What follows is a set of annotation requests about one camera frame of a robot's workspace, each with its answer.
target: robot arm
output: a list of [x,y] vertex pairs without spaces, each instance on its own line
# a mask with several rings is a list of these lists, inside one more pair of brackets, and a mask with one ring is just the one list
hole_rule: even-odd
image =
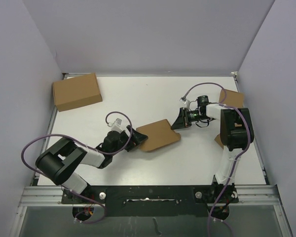
[[[209,121],[217,119],[221,121],[221,141],[224,145],[220,166],[215,174],[218,184],[226,184],[235,158],[244,150],[248,143],[247,131],[239,114],[231,108],[225,108],[220,104],[209,103],[206,95],[197,98],[197,109],[191,111],[189,102],[184,98],[181,99],[186,104],[185,108],[180,108],[180,113],[176,121],[171,126],[172,129],[190,127],[192,122],[202,120]],[[251,117],[247,108],[238,109],[245,118],[250,130],[250,143],[254,140],[254,132],[251,123]],[[237,169],[240,157],[237,159],[235,170],[230,177],[229,184],[234,183],[235,171]]]
[[81,194],[88,184],[74,172],[79,164],[103,169],[112,162],[114,153],[125,146],[129,136],[131,136],[130,141],[124,148],[128,152],[148,139],[146,135],[135,131],[130,126],[126,127],[127,130],[122,129],[119,118],[108,126],[111,127],[111,131],[104,138],[103,143],[96,147],[96,151],[63,137],[37,158],[36,166],[54,184],[63,185]]

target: wall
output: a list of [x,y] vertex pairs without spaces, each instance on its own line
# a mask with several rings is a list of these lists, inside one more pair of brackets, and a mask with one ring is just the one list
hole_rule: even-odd
[[63,72],[229,75],[273,0],[23,0]]
[[[62,78],[21,0],[0,0],[0,237],[8,236],[23,187],[33,172],[22,147],[47,130],[51,83]],[[27,152],[33,164],[41,144]]]
[[296,0],[276,0],[239,71],[268,176],[296,237]]

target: white table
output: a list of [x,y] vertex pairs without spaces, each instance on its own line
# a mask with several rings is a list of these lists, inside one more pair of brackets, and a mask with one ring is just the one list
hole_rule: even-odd
[[[167,119],[172,124],[183,106],[179,99],[193,85],[216,82],[229,90],[237,91],[232,77],[103,77],[98,78],[103,102],[58,112],[52,133],[72,136],[89,146],[97,146],[109,132],[105,116],[111,111],[121,111],[139,127]],[[202,85],[188,95],[195,100],[208,95],[211,102],[219,99],[220,88]],[[111,115],[109,121],[119,115]],[[220,131],[220,122],[209,127],[178,130],[181,141],[159,150],[144,153],[122,151],[113,157],[104,169],[79,165],[76,169],[90,185],[210,185],[222,157],[221,147],[214,141]],[[49,145],[59,138],[52,137]],[[235,176],[236,185],[265,185],[254,144],[242,156]],[[41,176],[38,185],[54,185]]]

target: bolt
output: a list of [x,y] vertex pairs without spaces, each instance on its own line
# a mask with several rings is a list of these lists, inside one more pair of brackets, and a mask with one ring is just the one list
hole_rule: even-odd
[[105,199],[106,196],[107,196],[107,195],[106,195],[105,193],[103,193],[103,192],[101,192],[101,193],[99,194],[99,198],[100,198],[101,200]]
[[196,192],[195,196],[197,199],[201,199],[202,198],[202,193],[201,192]]

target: flat cardboard box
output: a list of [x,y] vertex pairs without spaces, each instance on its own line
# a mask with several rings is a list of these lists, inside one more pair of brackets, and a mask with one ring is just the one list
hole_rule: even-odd
[[181,139],[181,135],[171,129],[166,119],[138,127],[136,130],[148,136],[148,139],[139,146],[143,152],[156,150]]
[[[244,101],[244,94],[243,93],[239,93],[236,91],[232,91],[232,90],[226,90],[227,92],[227,97],[224,100],[223,104],[229,105],[229,106],[234,106],[236,108],[242,108],[243,107],[243,101]],[[224,97],[224,91],[221,90],[221,94],[219,96],[219,101],[221,101]],[[223,148],[223,144],[221,141],[221,135],[218,134],[215,137],[215,141],[218,143],[218,145],[220,145],[221,148]]]
[[54,102],[58,111],[72,110],[102,101],[95,73],[53,83]]

